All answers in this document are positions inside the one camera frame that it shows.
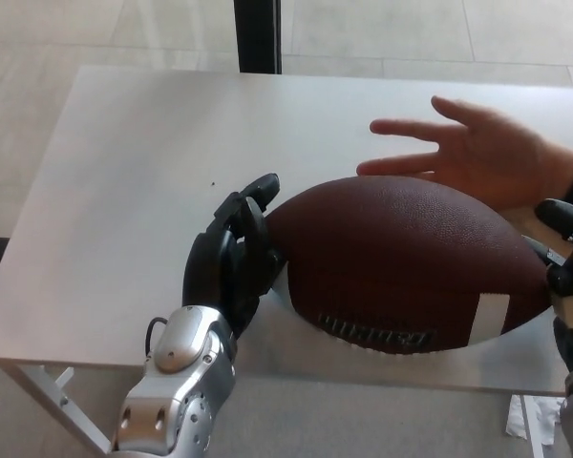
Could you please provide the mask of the robot left black hand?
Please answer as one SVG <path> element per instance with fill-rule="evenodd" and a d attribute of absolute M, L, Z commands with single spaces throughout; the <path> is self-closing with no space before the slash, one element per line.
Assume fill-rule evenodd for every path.
<path fill-rule="evenodd" d="M 270 173 L 228 195 L 195 238 L 185 265 L 182 304 L 219 310 L 236 339 L 286 264 L 264 217 L 279 191 L 280 180 Z"/>

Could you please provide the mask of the person's bare hand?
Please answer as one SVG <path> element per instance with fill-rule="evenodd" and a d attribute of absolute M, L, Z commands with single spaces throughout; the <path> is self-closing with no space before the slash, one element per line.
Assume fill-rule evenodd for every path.
<path fill-rule="evenodd" d="M 491 108 L 437 95 L 431 105 L 451 122 L 377 118 L 370 131 L 434 143 L 434 152 L 364 161 L 356 174 L 427 180 L 497 211 L 568 195 L 573 185 L 572 149 Z"/>

